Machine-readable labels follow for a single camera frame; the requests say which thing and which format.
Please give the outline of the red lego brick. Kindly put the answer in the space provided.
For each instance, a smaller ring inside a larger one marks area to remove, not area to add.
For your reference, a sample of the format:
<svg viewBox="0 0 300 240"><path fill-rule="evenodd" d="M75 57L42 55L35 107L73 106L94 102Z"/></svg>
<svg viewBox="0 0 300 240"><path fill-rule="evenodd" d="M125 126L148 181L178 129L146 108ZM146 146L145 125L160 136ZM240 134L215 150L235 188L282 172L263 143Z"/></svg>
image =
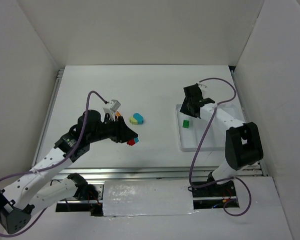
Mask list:
<svg viewBox="0 0 300 240"><path fill-rule="evenodd" d="M135 143L136 142L135 142L134 139L131 139L131 140L127 141L127 145L129 145L129 146L133 146Z"/></svg>

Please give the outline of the pale yellow rounded lego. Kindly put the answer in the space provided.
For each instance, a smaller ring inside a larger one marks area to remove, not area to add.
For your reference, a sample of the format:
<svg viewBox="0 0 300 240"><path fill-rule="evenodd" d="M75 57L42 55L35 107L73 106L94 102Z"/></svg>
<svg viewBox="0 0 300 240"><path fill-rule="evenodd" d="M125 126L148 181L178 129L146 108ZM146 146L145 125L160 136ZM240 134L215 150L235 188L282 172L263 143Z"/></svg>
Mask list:
<svg viewBox="0 0 300 240"><path fill-rule="evenodd" d="M129 117L129 122L132 124L132 125L138 125L138 121L134 118L134 117Z"/></svg>

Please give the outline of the green 2x3 lego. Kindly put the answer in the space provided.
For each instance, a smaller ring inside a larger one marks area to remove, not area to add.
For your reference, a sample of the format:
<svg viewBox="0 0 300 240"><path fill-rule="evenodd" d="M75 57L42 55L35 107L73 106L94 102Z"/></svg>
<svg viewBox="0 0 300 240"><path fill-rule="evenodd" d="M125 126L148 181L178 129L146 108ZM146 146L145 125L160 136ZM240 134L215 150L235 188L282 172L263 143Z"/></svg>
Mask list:
<svg viewBox="0 0 300 240"><path fill-rule="evenodd" d="M185 129L189 129L190 120L187 120L187 119L183 120L182 127L185 128Z"/></svg>

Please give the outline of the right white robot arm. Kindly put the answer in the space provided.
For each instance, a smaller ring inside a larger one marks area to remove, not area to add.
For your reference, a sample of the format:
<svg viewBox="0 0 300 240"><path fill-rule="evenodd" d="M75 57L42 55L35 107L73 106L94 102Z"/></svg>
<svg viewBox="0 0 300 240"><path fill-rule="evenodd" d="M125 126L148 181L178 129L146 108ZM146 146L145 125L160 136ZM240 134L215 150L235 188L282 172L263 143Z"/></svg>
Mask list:
<svg viewBox="0 0 300 240"><path fill-rule="evenodd" d="M220 109L220 105L236 98L237 93L234 86L231 84L229 86L233 90L233 96L218 103L209 97L204 98L203 91L198 83L184 88L185 98L180 112L194 118L208 118L207 127L197 145L190 165L189 184L192 188L200 189L210 185L224 184L236 178L238 170L263 159L258 126L253 122L238 120ZM216 170L209 174L208 183L196 185L192 181L194 166L213 123L217 124L218 129L225 133L225 160Z"/></svg>

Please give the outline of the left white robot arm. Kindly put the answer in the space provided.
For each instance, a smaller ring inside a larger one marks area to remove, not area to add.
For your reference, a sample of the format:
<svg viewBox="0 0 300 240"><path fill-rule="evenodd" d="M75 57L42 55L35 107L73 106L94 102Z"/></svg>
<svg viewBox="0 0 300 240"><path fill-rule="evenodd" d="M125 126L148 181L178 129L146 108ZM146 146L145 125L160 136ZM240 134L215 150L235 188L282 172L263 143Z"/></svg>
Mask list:
<svg viewBox="0 0 300 240"><path fill-rule="evenodd" d="M96 198L95 187L78 173L71 173L54 185L48 183L86 154L91 143L110 139L129 144L137 137L121 116L111 120L109 114L101 118L96 110L83 113L43 160L21 174L14 183L0 189L0 224L8 234L18 235L32 216L60 200Z"/></svg>

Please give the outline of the blue rounded lego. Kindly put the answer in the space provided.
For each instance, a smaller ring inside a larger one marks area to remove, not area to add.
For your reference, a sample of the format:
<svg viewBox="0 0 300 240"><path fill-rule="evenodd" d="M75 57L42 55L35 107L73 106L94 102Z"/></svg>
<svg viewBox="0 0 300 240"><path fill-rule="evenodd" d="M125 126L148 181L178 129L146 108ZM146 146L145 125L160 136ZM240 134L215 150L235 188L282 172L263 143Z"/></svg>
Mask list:
<svg viewBox="0 0 300 240"><path fill-rule="evenodd" d="M139 113L134 113L133 118L138 125L142 125L144 123L144 118Z"/></svg>

